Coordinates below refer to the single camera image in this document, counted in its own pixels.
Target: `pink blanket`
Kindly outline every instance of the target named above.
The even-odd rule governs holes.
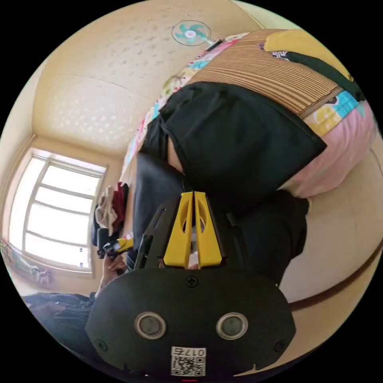
[[[362,101],[322,137],[326,150],[282,189],[298,197],[310,197],[336,188],[366,156],[376,133],[377,124],[370,105]]]

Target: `label sticker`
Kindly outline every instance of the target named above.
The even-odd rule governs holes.
[[[205,376],[206,349],[172,347],[171,375]]]

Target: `screw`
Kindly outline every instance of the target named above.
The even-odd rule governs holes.
[[[107,351],[108,351],[108,346],[107,346],[107,344],[106,344],[103,340],[101,340],[101,339],[97,339],[97,340],[96,340],[96,344],[97,344],[97,347],[98,347],[101,351],[103,351],[103,352],[107,352]]]
[[[285,348],[285,346],[286,346],[285,342],[281,340],[274,346],[274,350],[275,352],[281,352]]]
[[[188,276],[186,278],[185,283],[186,283],[187,287],[190,287],[190,288],[196,287],[198,285],[198,278],[193,276],[193,275],[192,276]]]

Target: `red cloth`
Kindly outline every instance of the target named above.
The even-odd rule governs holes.
[[[125,220],[125,192],[124,188],[121,186],[122,182],[119,182],[116,185],[115,192],[113,194],[113,210],[117,214],[117,219],[113,222],[113,232],[115,233],[118,230],[118,225]]]

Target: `window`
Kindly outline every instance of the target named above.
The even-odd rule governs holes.
[[[90,269],[89,225],[104,172],[62,156],[33,156],[12,203],[10,243],[36,260]]]

